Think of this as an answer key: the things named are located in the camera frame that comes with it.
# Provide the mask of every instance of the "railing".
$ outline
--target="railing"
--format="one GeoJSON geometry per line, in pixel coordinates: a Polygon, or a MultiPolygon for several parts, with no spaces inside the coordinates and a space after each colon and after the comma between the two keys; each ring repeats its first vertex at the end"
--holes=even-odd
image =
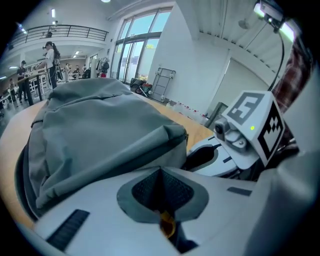
{"type": "Polygon", "coordinates": [[[77,26],[77,25],[46,25],[37,26],[28,29],[27,34],[22,31],[17,32],[10,42],[13,47],[19,45],[48,38],[88,38],[98,41],[105,41],[108,34],[107,31],[87,27],[87,26],[77,26]]]}

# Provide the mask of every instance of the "cable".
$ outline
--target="cable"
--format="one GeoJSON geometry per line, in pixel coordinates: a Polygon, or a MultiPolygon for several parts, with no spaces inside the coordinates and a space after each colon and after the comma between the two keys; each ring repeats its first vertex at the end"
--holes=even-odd
{"type": "Polygon", "coordinates": [[[282,56],[281,56],[281,61],[280,61],[279,69],[278,69],[278,71],[277,71],[277,73],[276,73],[276,75],[275,75],[275,78],[274,78],[272,84],[270,85],[268,91],[271,91],[272,88],[274,87],[274,85],[275,85],[275,83],[276,83],[276,80],[277,80],[277,77],[278,77],[278,74],[279,74],[279,72],[280,72],[281,66],[282,66],[282,62],[284,61],[284,57],[285,57],[285,45],[284,45],[284,40],[282,39],[282,36],[281,36],[281,34],[280,34],[279,32],[278,32],[278,35],[279,35],[279,37],[280,37],[280,39],[281,39],[281,44],[282,44],[282,56]]]}

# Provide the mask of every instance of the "floor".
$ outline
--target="floor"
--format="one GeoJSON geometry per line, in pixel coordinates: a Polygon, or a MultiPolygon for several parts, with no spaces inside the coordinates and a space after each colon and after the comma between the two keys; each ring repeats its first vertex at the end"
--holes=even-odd
{"type": "MultiPolygon", "coordinates": [[[[47,90],[44,95],[42,95],[42,100],[45,101],[50,94],[50,90],[47,90]]],[[[32,94],[33,103],[36,104],[40,102],[39,97],[35,97],[34,93],[32,94]]],[[[4,133],[8,123],[10,122],[10,119],[20,111],[26,109],[29,107],[29,103],[27,100],[22,100],[22,103],[19,102],[19,100],[16,100],[15,102],[7,102],[4,106],[4,109],[1,109],[0,112],[4,114],[4,117],[0,117],[0,138],[2,134],[4,133]]]]}

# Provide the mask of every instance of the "person wearing headset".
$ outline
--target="person wearing headset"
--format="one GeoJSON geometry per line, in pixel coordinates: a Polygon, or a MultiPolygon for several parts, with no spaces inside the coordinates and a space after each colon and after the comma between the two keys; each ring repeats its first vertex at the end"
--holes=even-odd
{"type": "Polygon", "coordinates": [[[51,41],[46,42],[45,47],[43,48],[46,48],[47,53],[45,55],[45,60],[37,67],[37,70],[42,69],[46,65],[49,83],[54,89],[57,87],[55,60],[60,58],[60,52],[56,45],[51,41]]]}

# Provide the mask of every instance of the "plaid shirt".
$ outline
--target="plaid shirt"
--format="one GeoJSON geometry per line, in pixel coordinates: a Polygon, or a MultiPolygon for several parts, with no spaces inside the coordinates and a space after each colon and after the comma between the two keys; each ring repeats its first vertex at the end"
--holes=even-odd
{"type": "MultiPolygon", "coordinates": [[[[292,44],[284,73],[272,90],[282,114],[287,111],[304,89],[310,77],[312,67],[312,61],[303,53],[299,40],[295,40],[292,44]]],[[[293,137],[286,125],[279,147],[286,146],[293,137]]]]}

